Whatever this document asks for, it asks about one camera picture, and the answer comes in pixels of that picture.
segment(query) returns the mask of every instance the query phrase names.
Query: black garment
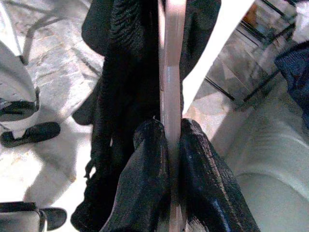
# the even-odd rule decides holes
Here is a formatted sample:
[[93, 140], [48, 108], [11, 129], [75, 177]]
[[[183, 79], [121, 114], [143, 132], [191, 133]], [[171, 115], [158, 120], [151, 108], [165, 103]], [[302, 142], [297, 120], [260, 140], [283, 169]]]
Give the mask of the black garment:
[[[84, 40], [105, 55], [105, 61], [95, 91], [73, 115], [81, 124], [93, 124], [86, 176], [94, 166], [96, 173], [88, 179], [84, 201], [71, 218], [81, 232], [97, 232], [104, 225], [119, 175], [134, 151], [134, 130], [160, 114], [157, 1], [114, 0], [112, 8], [110, 4], [94, 0], [83, 25]], [[205, 48], [219, 8], [219, 0], [187, 1], [181, 79]], [[103, 35], [107, 28], [108, 36]]]
[[154, 232], [162, 220], [169, 219], [168, 148], [163, 125], [154, 119], [142, 123], [133, 142], [135, 152], [121, 172], [112, 213], [100, 232]]
[[[112, 212], [100, 232], [168, 231], [161, 223], [168, 222], [170, 205], [164, 128], [148, 120], [133, 141], [135, 152], [121, 172]], [[259, 232], [230, 169], [195, 121], [182, 120], [180, 151], [181, 200], [193, 231]]]
[[231, 170], [193, 120], [182, 120], [180, 153], [180, 192], [191, 227], [200, 224], [210, 232], [260, 231]]
[[[113, 2], [113, 0], [93, 0], [82, 28], [83, 40], [94, 51], [103, 56], [107, 55], [110, 43], [109, 31], [111, 29], [110, 22]], [[194, 68], [206, 47], [216, 23], [220, 6], [221, 0], [187, 0], [183, 47], [180, 58], [181, 92], [182, 80]], [[147, 14], [145, 7], [142, 7], [141, 10]], [[153, 15], [153, 20], [156, 20], [153, 21], [153, 24], [157, 27], [156, 15]], [[156, 37], [154, 40], [157, 40], [158, 34], [154, 34], [153, 36]], [[152, 56], [157, 57], [157, 55], [157, 49], [153, 50]], [[104, 77], [102, 76], [98, 81], [93, 93], [73, 114], [73, 118], [77, 123], [81, 125], [92, 124], [96, 99], [100, 93], [98, 86], [101, 85], [102, 78]]]
[[288, 93], [302, 108], [303, 119], [309, 129], [309, 42], [280, 54], [275, 64], [288, 83]]

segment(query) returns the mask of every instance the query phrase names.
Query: wrinkled fabric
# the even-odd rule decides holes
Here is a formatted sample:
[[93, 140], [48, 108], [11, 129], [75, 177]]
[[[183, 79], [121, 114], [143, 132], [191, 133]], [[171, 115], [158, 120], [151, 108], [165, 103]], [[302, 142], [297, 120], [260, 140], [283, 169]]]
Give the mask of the wrinkled fabric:
[[280, 54], [275, 64], [288, 83], [288, 93], [302, 108], [303, 120], [309, 129], [309, 42]]
[[154, 232], [169, 218], [168, 148], [163, 125], [142, 123], [135, 152], [121, 172], [112, 213], [100, 232]]
[[[111, 214], [100, 232], [168, 231], [170, 182], [163, 125], [143, 122], [120, 174]], [[189, 231], [259, 232], [230, 169], [201, 127], [182, 120], [180, 200]]]
[[[140, 0], [139, 2], [141, 5], [145, 4], [144, 1]], [[108, 55], [108, 48], [111, 42], [109, 31], [112, 27], [111, 14], [113, 10], [113, 3], [114, 0], [93, 0], [82, 27], [83, 40], [95, 52], [103, 56]], [[152, 1], [151, 4], [157, 5], [156, 1]], [[194, 68], [206, 47], [213, 27], [216, 23], [220, 6], [221, 0], [187, 0], [183, 32], [183, 47], [180, 58], [181, 92], [182, 80], [184, 80], [184, 78]], [[141, 10], [143, 10], [145, 15], [147, 14], [147, 9], [145, 9], [145, 7], [141, 6]], [[153, 24], [157, 27], [157, 16], [152, 16]], [[157, 41], [158, 33], [154, 34], [153, 36], [155, 37], [154, 40]], [[158, 56], [157, 49], [153, 50], [152, 55], [154, 57]], [[104, 74], [98, 81], [93, 93], [76, 111], [76, 113], [73, 114], [73, 118], [81, 125], [88, 125], [93, 123], [93, 115], [95, 114], [96, 108], [94, 104], [96, 104], [98, 94], [102, 94], [100, 91], [98, 91], [98, 86], [101, 85], [102, 78], [104, 78]]]
[[180, 192], [191, 228], [210, 232], [260, 231], [231, 170], [200, 125], [190, 119], [182, 120], [180, 156]]
[[[181, 79], [205, 48], [219, 8], [219, 0], [187, 1]], [[83, 25], [84, 40], [105, 61], [95, 90], [73, 114], [78, 123], [93, 124], [84, 201], [71, 217], [81, 232], [104, 225], [119, 175], [134, 152], [135, 129], [160, 117], [157, 15], [156, 1], [94, 0]], [[96, 173], [90, 178], [93, 167]]]

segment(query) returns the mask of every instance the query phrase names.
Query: black shoe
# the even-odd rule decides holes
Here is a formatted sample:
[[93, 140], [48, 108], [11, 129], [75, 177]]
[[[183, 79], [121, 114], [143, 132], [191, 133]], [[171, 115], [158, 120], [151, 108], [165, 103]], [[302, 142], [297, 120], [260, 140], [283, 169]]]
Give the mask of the black shoe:
[[67, 220], [67, 212], [60, 208], [40, 209], [47, 218], [47, 230], [52, 231], [61, 227]]
[[26, 129], [23, 137], [15, 139], [12, 132], [4, 132], [0, 137], [0, 143], [4, 147], [15, 147], [26, 143], [37, 143], [52, 139], [59, 135], [60, 126], [56, 122], [45, 122]]
[[180, 151], [180, 190], [189, 226], [259, 232], [235, 177], [197, 122], [182, 120]]

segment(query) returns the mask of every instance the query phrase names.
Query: tiled floor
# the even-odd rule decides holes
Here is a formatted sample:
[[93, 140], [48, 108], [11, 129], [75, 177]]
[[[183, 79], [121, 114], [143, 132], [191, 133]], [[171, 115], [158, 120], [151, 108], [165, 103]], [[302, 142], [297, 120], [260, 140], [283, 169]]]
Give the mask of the tiled floor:
[[[61, 123], [61, 133], [35, 145], [14, 149], [0, 146], [0, 202], [55, 205], [65, 208], [70, 218], [83, 200], [91, 137], [91, 127], [79, 126], [70, 115], [94, 87], [103, 64], [103, 57], [81, 38], [90, 1], [10, 0], [6, 5], [28, 61], [28, 72], [41, 89], [39, 122]], [[2, 21], [0, 39], [8, 45], [11, 42]], [[274, 71], [272, 61], [282, 47], [284, 41], [277, 40], [262, 51], [235, 32], [209, 71], [207, 77], [236, 100], [203, 82], [185, 117], [200, 123], [220, 155], [224, 156], [238, 127], [253, 110], [254, 102], [240, 107], [242, 99]], [[68, 220], [57, 231], [75, 230]]]

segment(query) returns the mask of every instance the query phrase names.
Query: black metal frame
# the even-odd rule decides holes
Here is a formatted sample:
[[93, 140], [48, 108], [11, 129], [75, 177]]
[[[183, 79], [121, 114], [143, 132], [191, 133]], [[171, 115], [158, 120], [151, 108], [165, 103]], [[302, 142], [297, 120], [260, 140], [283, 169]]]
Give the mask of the black metal frame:
[[[267, 0], [260, 0], [262, 3], [264, 3], [265, 5], [267, 5], [269, 8], [273, 9], [275, 12], [277, 12], [284, 21], [290, 23], [290, 21], [292, 19], [295, 18], [295, 15], [293, 16], [287, 16], [285, 13], [283, 13], [281, 10], [279, 10], [277, 7], [275, 7], [273, 4], [271, 4], [269, 1]], [[287, 0], [287, 2], [292, 5], [295, 6], [294, 1], [292, 0]], [[250, 33], [251, 36], [253, 36], [255, 38], [255, 40], [251, 39], [249, 36], [247, 36], [243, 31], [241, 31], [240, 29], [237, 29], [237, 31], [239, 33], [241, 33], [243, 36], [245, 36], [247, 39], [249, 39], [250, 41], [252, 41], [254, 44], [256, 44], [257, 46], [262, 46], [262, 49], [266, 49], [270, 44], [272, 44], [278, 37], [288, 33], [289, 31], [291, 31], [294, 27], [295, 27], [295, 22], [291, 23], [289, 26], [287, 26], [284, 30], [282, 30], [281, 32], [279, 32], [278, 34], [272, 36], [272, 37], [267, 37], [264, 34], [262, 34], [261, 32], [259, 32], [257, 29], [255, 29], [253, 26], [251, 26], [249, 23], [246, 23], [245, 21], [241, 21], [241, 23], [239, 24], [245, 31], [247, 31], [248, 33]], [[277, 74], [279, 73], [278, 70], [276, 70], [274, 73], [272, 73], [270, 76], [268, 76], [268, 78], [266, 80], [264, 80], [261, 84], [259, 84], [259, 86], [257, 88], [255, 88], [250, 94], [248, 94], [243, 101], [247, 102], [249, 99], [251, 99], [261, 88], [263, 88], [271, 79], [273, 79]], [[214, 88], [216, 88], [218, 91], [220, 91], [221, 93], [223, 93], [224, 95], [226, 95], [230, 100], [234, 101], [235, 98], [229, 94], [228, 92], [226, 92], [224, 89], [222, 89], [220, 86], [218, 86], [215, 82], [213, 82], [212, 80], [210, 80], [208, 77], [205, 77], [205, 81], [207, 81], [210, 85], [212, 85]]]

